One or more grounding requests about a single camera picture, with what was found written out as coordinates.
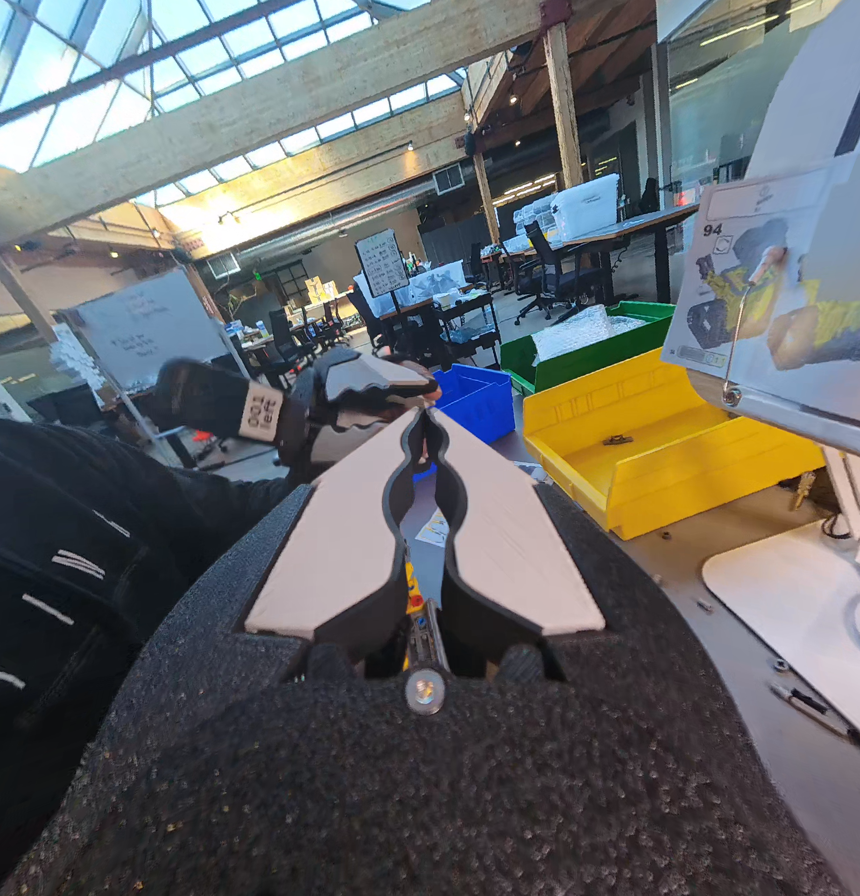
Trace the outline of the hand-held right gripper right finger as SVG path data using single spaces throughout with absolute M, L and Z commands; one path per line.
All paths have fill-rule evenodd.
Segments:
M 540 484 L 437 409 L 428 412 L 428 452 L 448 525 L 444 635 L 468 656 L 499 666 L 512 648 L 547 656 L 552 642 L 604 633 L 604 613 Z

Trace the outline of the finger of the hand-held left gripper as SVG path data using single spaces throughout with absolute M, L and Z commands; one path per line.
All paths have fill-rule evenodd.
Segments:
M 326 401 L 340 409 L 407 409 L 432 406 L 441 387 L 423 365 L 398 355 L 356 353 L 322 374 Z
M 328 408 L 309 419 L 308 481 L 312 482 L 425 399 L 394 401 L 382 409 Z

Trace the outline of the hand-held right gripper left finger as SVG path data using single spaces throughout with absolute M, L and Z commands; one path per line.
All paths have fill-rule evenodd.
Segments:
M 402 521 L 425 421 L 407 411 L 306 488 L 245 610 L 246 635 L 301 651 L 332 645 L 367 678 L 402 674 L 411 625 Z

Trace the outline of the yellow grey tracked toy robot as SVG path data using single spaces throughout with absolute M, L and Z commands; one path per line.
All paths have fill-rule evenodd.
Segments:
M 432 666 L 437 671 L 449 672 L 451 670 L 440 626 L 439 607 L 436 601 L 424 597 L 408 549 L 405 554 L 405 572 L 409 596 L 402 670 Z

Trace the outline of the yellow storage bin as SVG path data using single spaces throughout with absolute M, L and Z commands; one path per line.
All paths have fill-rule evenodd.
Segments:
M 528 396 L 522 414 L 529 453 L 622 540 L 825 464 L 814 442 L 713 407 L 660 350 Z M 634 442 L 603 446 L 614 434 Z

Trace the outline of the person's left forearm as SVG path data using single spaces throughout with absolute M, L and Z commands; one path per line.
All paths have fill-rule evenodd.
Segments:
M 232 481 L 167 467 L 139 449 L 86 430 L 0 420 L 0 486 L 9 474 L 80 500 L 131 529 L 232 544 L 298 486 L 292 476 Z

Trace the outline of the grey desk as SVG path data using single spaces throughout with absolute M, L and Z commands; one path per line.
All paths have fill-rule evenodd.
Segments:
M 416 745 L 409 880 L 440 894 L 860 894 L 860 748 L 771 693 L 799 686 L 692 583 L 542 497 L 603 605 L 564 685 L 471 678 Z

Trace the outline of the long office desk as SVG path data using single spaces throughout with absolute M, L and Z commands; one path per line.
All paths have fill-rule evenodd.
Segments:
M 657 301 L 661 304 L 671 302 L 670 255 L 667 232 L 692 217 L 700 208 L 699 203 L 692 203 L 666 210 L 657 210 L 648 214 L 615 223 L 612 226 L 592 230 L 581 236 L 564 241 L 564 251 L 578 249 L 581 252 L 597 254 L 603 263 L 603 302 L 610 307 L 615 304 L 613 274 L 609 253 L 610 245 L 637 234 L 652 233 L 654 237 L 654 260 Z

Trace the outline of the whiteboard on stand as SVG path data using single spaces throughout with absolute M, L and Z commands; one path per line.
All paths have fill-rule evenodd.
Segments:
M 207 363 L 233 351 L 181 267 L 62 309 L 55 319 L 69 326 L 108 382 L 127 393 L 154 386 L 173 359 Z

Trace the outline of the black utility cart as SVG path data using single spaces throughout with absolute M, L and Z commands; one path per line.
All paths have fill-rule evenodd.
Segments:
M 477 365 L 479 352 L 490 352 L 491 370 L 499 371 L 501 362 L 497 351 L 502 341 L 492 294 L 485 288 L 471 289 L 458 297 L 436 297 L 433 303 L 440 325 L 442 342 L 441 370 L 447 372 L 454 364 L 468 361 Z

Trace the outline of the blue storage bin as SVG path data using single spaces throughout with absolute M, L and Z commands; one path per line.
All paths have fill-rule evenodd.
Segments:
M 434 409 L 460 424 L 481 442 L 492 444 L 515 431 L 511 376 L 471 364 L 453 364 L 434 374 L 442 395 Z

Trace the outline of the white grid sign board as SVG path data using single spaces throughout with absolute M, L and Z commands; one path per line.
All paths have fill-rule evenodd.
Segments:
M 394 230 L 381 230 L 355 243 L 361 272 L 371 297 L 409 287 L 409 275 Z

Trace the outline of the white metal book stand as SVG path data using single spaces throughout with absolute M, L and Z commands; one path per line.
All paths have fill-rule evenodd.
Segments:
M 809 34 L 768 108 L 744 180 L 860 152 L 860 2 Z M 860 731 L 860 392 L 798 400 L 688 369 L 715 407 L 814 442 L 839 504 L 705 562 L 713 595 Z

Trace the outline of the person's black striped clothing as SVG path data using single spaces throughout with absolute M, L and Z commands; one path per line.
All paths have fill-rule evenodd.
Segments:
M 0 488 L 0 882 L 58 810 L 142 644 L 224 550 L 198 512 Z

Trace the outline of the open instruction booklet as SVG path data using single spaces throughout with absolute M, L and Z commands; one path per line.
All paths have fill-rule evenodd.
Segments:
M 662 358 L 798 400 L 860 392 L 860 152 L 708 189 Z

